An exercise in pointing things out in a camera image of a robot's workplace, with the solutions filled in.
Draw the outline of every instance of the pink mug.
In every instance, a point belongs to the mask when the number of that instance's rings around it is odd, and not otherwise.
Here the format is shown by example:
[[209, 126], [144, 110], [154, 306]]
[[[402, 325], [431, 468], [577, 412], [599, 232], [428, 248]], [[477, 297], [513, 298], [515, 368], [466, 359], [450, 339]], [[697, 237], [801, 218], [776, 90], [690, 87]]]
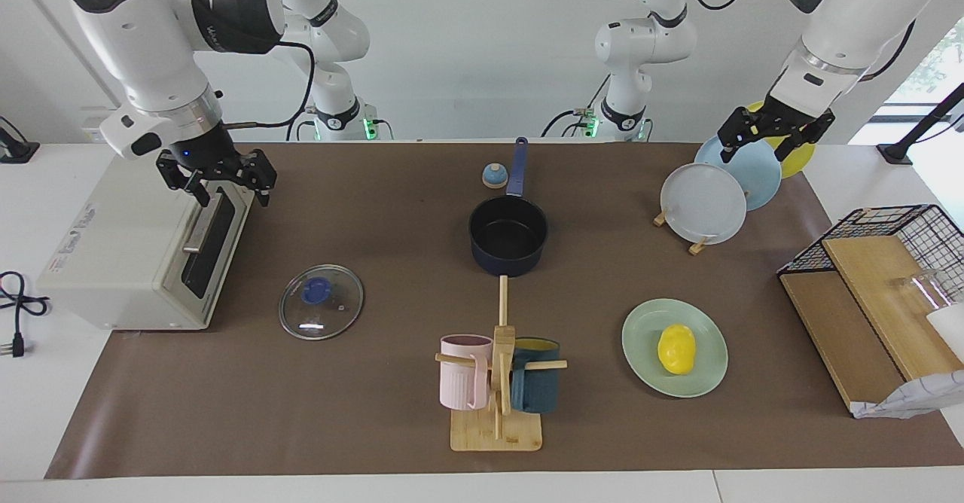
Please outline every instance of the pink mug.
[[438, 400], [451, 410], [479, 410], [489, 404], [489, 362], [492, 338], [454, 334], [441, 338], [441, 353], [475, 360], [475, 367], [440, 362]]

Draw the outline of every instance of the yellow object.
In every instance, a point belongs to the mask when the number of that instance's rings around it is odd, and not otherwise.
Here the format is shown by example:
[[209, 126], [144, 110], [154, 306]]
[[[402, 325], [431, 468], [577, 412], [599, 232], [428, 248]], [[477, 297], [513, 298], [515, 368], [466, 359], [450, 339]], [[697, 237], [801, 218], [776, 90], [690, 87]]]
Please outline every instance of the yellow object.
[[669, 325], [657, 346], [660, 363], [674, 375], [686, 375], [696, 362], [696, 337], [686, 325]]
[[[746, 108], [750, 111], [758, 111], [764, 102], [754, 102], [754, 104], [747, 105]], [[767, 143], [776, 150], [780, 147], [780, 143], [786, 138], [786, 136], [768, 136], [764, 137]], [[810, 162], [813, 157], [813, 151], [816, 150], [816, 143], [805, 143], [802, 146], [796, 148], [792, 151], [784, 161], [780, 164], [782, 179], [795, 176], [800, 173], [803, 168]]]

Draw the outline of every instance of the light blue plate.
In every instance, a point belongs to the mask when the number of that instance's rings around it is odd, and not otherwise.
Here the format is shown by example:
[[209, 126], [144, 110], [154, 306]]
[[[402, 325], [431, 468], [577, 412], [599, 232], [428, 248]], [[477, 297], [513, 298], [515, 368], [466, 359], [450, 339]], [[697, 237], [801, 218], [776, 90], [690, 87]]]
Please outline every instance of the light blue plate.
[[718, 166], [737, 178], [740, 187], [747, 192], [746, 211], [760, 209], [776, 196], [780, 190], [782, 170], [780, 161], [773, 155], [773, 148], [768, 143], [754, 142], [740, 147], [729, 164], [723, 164], [721, 151], [723, 144], [720, 138], [713, 136], [703, 143], [693, 161]]
[[[696, 338], [696, 362], [686, 375], [673, 375], [660, 363], [657, 347], [669, 325], [687, 325]], [[695, 398], [719, 386], [730, 356], [723, 334], [696, 307], [679, 300], [649, 300], [623, 324], [623, 354], [636, 375], [653, 389], [676, 398]]]

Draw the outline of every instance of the wire basket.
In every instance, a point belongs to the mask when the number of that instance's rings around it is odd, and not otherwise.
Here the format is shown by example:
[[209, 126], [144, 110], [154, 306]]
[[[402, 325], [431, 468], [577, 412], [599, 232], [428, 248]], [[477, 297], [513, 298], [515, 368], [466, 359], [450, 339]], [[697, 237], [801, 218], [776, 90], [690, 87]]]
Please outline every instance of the wire basket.
[[964, 303], [964, 233], [933, 204], [854, 210], [796, 255], [779, 274], [834, 272], [837, 268], [823, 242], [864, 236], [897, 236], [920, 267], [940, 270], [944, 290], [954, 301]]

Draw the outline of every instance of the green plate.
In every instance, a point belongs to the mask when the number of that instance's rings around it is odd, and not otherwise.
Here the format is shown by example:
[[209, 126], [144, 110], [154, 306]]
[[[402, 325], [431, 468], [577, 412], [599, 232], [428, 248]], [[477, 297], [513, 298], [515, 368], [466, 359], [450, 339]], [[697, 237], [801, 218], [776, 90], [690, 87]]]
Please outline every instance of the green plate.
[[[675, 324], [687, 325], [696, 337], [696, 363], [686, 375], [668, 372], [657, 355], [662, 331]], [[723, 334], [706, 313], [667, 298], [640, 304], [626, 317], [623, 353], [644, 383], [677, 398], [695, 398], [715, 389], [730, 361]]]

